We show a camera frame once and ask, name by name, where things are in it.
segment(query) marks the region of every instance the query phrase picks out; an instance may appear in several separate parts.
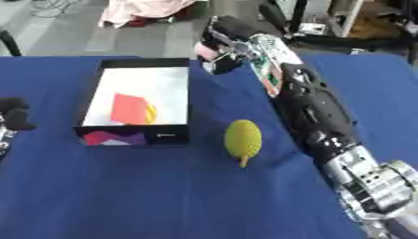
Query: chair leg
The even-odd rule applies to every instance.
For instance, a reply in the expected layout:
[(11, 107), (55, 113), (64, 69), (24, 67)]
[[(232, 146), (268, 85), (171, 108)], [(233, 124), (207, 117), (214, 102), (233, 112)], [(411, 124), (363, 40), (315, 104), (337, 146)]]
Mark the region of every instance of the chair leg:
[(0, 30), (0, 41), (5, 44), (8, 52), (10, 52), (12, 56), (21, 56), (18, 44), (8, 31)]

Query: box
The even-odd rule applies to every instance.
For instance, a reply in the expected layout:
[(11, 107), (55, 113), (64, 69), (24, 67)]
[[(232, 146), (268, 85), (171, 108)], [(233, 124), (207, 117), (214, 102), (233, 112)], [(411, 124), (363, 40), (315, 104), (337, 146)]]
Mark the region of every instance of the box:
[(74, 129), (87, 146), (188, 142), (189, 59), (102, 61)]

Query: pink object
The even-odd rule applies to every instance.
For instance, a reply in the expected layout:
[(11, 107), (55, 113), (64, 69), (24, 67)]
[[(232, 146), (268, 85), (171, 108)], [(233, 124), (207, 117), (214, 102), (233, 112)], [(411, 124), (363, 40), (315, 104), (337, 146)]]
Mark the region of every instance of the pink object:
[(207, 48), (204, 44), (202, 44), (202, 42), (196, 44), (196, 46), (194, 47), (194, 52), (197, 55), (202, 56), (208, 62), (213, 61), (219, 55), (218, 52)]
[(194, 2), (196, 0), (109, 0), (109, 5), (99, 21), (99, 27), (104, 27), (105, 21), (119, 28), (135, 17), (165, 18)]
[(117, 93), (113, 101), (112, 115), (113, 121), (140, 125), (146, 123), (146, 105), (148, 103), (142, 97), (135, 97)]

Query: orange object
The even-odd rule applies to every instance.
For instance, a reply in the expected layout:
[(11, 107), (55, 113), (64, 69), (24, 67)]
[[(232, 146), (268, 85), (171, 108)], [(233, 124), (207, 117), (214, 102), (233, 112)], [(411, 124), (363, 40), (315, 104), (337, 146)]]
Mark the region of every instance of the orange object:
[(147, 124), (147, 105), (142, 97), (117, 93), (113, 102), (111, 120), (133, 125)]

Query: navy blue cloth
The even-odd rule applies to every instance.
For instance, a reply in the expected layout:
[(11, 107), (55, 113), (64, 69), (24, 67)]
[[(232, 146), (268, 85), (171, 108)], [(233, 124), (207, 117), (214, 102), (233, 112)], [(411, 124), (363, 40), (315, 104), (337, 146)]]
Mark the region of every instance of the navy blue cloth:
[[(191, 142), (184, 147), (81, 145), (72, 125), (100, 57), (1, 58), (0, 96), (31, 105), (0, 164), (2, 239), (355, 239), (364, 234), (298, 151), (251, 73), (191, 65)], [(418, 79), (391, 55), (305, 56), (358, 120), (382, 162), (418, 168)], [(253, 120), (263, 147), (249, 167), (223, 147)]]

